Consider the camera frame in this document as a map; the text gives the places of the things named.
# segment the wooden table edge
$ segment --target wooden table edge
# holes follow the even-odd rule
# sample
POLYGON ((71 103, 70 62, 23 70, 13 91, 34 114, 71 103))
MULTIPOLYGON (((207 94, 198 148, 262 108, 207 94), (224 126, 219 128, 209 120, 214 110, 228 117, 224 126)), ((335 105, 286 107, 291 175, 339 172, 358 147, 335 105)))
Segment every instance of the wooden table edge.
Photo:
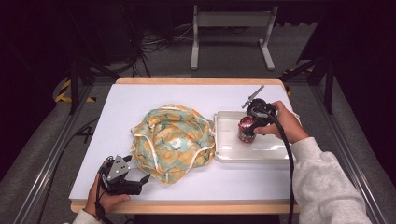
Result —
POLYGON ((116 84, 176 85, 281 85, 279 79, 268 78, 119 78, 116 84))
MULTIPOLYGON (((87 201, 72 201, 71 210, 77 213, 87 201)), ((212 215, 258 215, 288 214, 289 200, 243 201, 243 202, 139 202, 130 201, 116 205, 110 213, 115 214, 212 214, 212 215)), ((299 213, 298 204, 294 213, 299 213)))

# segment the metal frame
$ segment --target metal frame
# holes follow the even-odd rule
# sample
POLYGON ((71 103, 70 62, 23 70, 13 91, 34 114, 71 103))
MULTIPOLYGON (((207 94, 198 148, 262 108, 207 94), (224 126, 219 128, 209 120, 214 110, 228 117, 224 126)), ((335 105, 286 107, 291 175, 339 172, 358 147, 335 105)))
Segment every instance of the metal frame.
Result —
MULTIPOLYGON (((91 89, 92 86, 83 87, 82 94, 80 95, 79 98, 80 102, 84 102, 85 99, 89 97, 91 89)), ((66 137, 70 134, 73 124, 75 123, 83 105, 84 104, 79 104, 76 107, 74 113, 69 115, 69 117, 67 118, 64 127, 62 128, 61 133, 59 134, 59 137, 55 142, 55 145, 53 146, 51 152, 49 153, 49 156, 47 157, 47 160, 45 161, 43 168, 39 172, 37 179, 35 180, 35 183, 32 186, 32 189, 30 190, 29 194, 27 195, 20 209, 20 212, 17 214, 13 222, 14 224, 27 223, 33 211, 35 210, 35 206, 37 205, 41 197, 41 194, 43 193, 48 182, 50 181, 51 176, 54 175, 56 162, 62 155, 62 151, 67 142, 66 137)))
POLYGON ((335 137, 338 146, 340 147, 340 155, 341 155, 341 160, 346 166, 346 172, 349 174, 349 177, 357 189, 357 191, 363 196, 364 201, 366 201, 366 206, 367 206, 367 215, 370 218, 370 220, 375 224, 375 223, 389 223, 388 220, 386 219, 385 215, 381 211, 381 209, 378 206, 378 203, 375 200, 375 197, 370 190, 369 183, 353 158, 353 155, 351 153, 351 150, 349 149, 349 146, 347 144, 346 139, 341 133, 341 130, 337 124, 337 121, 335 120, 334 116, 330 115, 327 110, 327 106, 323 104, 323 93, 320 90, 319 86, 311 86, 311 91, 320 106, 321 111, 323 112, 327 122, 329 123, 333 136, 335 137))
POLYGON ((273 7, 271 11, 255 11, 255 12, 223 12, 223 11, 198 11, 198 6, 194 6, 193 14, 193 43, 191 52, 191 70, 198 69, 199 39, 198 27, 218 27, 218 26, 264 26, 266 30, 264 39, 259 39, 259 45, 262 49, 262 56, 267 64, 268 70, 274 70, 274 62, 268 50, 268 42, 274 27, 277 7, 273 7))

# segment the black cable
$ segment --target black cable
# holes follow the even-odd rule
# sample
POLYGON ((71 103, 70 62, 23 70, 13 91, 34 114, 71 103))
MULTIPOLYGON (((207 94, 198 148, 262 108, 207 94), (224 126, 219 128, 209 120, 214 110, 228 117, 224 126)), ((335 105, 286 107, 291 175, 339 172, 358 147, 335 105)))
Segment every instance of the black cable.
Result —
MULTIPOLYGON (((99 173, 99 178, 102 178, 103 171, 104 171, 104 168, 103 168, 103 166, 102 166, 102 167, 100 168, 99 172, 98 172, 98 173, 99 173)), ((101 188, 101 186, 100 186, 100 180, 98 180, 98 183, 97 183, 97 186, 96 186, 95 213, 96 213, 96 215, 97 215, 102 221, 104 221, 106 224, 113 224, 113 222, 110 221, 110 219, 108 219, 108 218, 105 216, 105 214, 106 214, 105 208, 100 204, 100 200, 101 200, 102 196, 105 194, 105 192, 103 191, 102 194, 99 196, 100 188, 101 188)))
MULTIPOLYGON (((131 68, 135 63, 135 60, 132 60, 131 62, 129 62, 128 64, 124 65, 123 67, 120 68, 115 68, 115 69, 109 69, 109 71, 115 73, 115 74, 120 74, 122 72, 125 72, 126 70, 128 70, 129 68, 131 68)), ((100 71, 93 71, 95 76, 98 77, 105 77, 107 76, 105 73, 100 72, 100 71)))
POLYGON ((224 30, 235 35, 241 35, 247 30, 247 27, 227 27, 224 30))
POLYGON ((134 223, 134 218, 128 217, 128 215, 125 215, 126 221, 124 222, 124 224, 128 224, 130 222, 134 223))
POLYGON ((50 175, 50 178, 49 178, 49 187, 48 187, 48 189, 47 189, 47 193, 46 193, 46 196, 45 196, 45 198, 44 198, 43 205, 41 206, 41 210, 40 210, 40 214, 39 214, 39 216, 38 216, 37 224, 40 224, 40 223, 41 223, 41 218, 43 217, 44 210, 45 210, 46 204, 47 204, 47 200, 48 200, 48 198, 49 198, 49 196, 50 196, 50 190, 51 190, 51 188, 52 188, 53 179, 54 179, 54 177, 55 177, 56 170, 58 169, 58 165, 59 165, 59 162, 61 161, 61 157, 62 157, 62 155, 64 154, 64 151, 66 150, 67 146, 70 144, 70 142, 73 140, 73 138, 74 138, 78 133, 82 132, 82 130, 84 130, 84 129, 87 128, 90 124, 94 123, 94 122, 97 121, 97 120, 99 120, 99 118, 96 118, 96 119, 91 120, 90 122, 88 122, 88 123, 86 123, 84 126, 82 126, 80 129, 78 129, 78 131, 76 131, 76 132, 69 138, 69 140, 66 142, 66 144, 64 145, 64 148, 62 149, 61 155, 59 155, 59 158, 58 158, 58 160, 56 161, 54 170, 53 170, 52 174, 50 175))
POLYGON ((151 77, 151 73, 149 72, 148 67, 146 66, 146 56, 144 55, 144 57, 142 57, 142 63, 145 66, 145 70, 146 70, 146 75, 148 75, 148 77, 151 77))
POLYGON ((290 165, 290 207, 289 207, 289 217, 288 217, 288 223, 291 224, 293 221, 293 210, 294 210, 294 193, 293 193, 293 173, 294 173, 294 160, 293 160, 293 154, 291 153, 291 148, 290 144, 288 141, 288 137, 285 134, 285 131, 283 130, 282 125, 280 122, 272 116, 270 113, 268 113, 265 110, 261 110, 261 112, 264 112, 275 124, 275 126, 278 128, 280 136, 282 137, 283 143, 285 144, 286 151, 288 152, 288 157, 289 157, 289 165, 290 165))
MULTIPOLYGON (((188 33, 190 33, 191 30, 192 30, 192 27, 190 27, 182 35, 180 35, 178 37, 174 37, 171 41, 163 39, 163 38, 159 38, 159 37, 157 37, 156 39, 149 38, 146 42, 141 44, 141 48, 144 49, 145 53, 152 53, 157 50, 164 51, 175 44, 178 44, 186 39, 190 39, 190 38, 184 37, 184 35, 187 35, 188 33), (146 47, 146 45, 151 45, 151 44, 152 45, 155 44, 156 46, 154 48, 146 47)), ((151 35, 145 35, 143 40, 145 40, 146 37, 151 37, 151 35)))

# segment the white tabletop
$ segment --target white tabletop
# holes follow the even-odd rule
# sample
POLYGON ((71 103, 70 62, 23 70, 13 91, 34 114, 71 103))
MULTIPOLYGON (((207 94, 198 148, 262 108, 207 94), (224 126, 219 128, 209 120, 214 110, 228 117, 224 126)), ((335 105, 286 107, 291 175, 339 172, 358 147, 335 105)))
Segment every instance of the white tabletop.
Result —
MULTIPOLYGON (((86 200, 99 166, 108 156, 130 155, 131 129, 150 109, 177 104, 194 108, 213 119, 219 111, 245 111, 241 105, 257 85, 134 85, 114 84, 107 97, 91 144, 70 193, 72 201, 86 200)), ((282 85, 266 85, 257 95, 266 102, 280 100, 291 110, 282 85)), ((128 180, 145 174, 134 161, 128 180)), ((288 163, 222 163, 213 160, 206 167, 194 168, 174 185, 164 185, 153 177, 133 201, 272 201, 290 197, 288 163)))

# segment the white plastic tray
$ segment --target white plastic tray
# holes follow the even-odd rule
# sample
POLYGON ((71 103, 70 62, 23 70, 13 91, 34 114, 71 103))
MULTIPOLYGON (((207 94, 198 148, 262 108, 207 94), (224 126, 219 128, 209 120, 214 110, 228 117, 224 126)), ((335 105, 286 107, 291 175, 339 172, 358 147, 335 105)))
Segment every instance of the white plastic tray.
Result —
POLYGON ((238 138, 239 120, 246 115, 239 111, 220 111, 215 115, 216 159, 221 162, 289 162, 283 141, 273 134, 256 135, 252 143, 238 138))

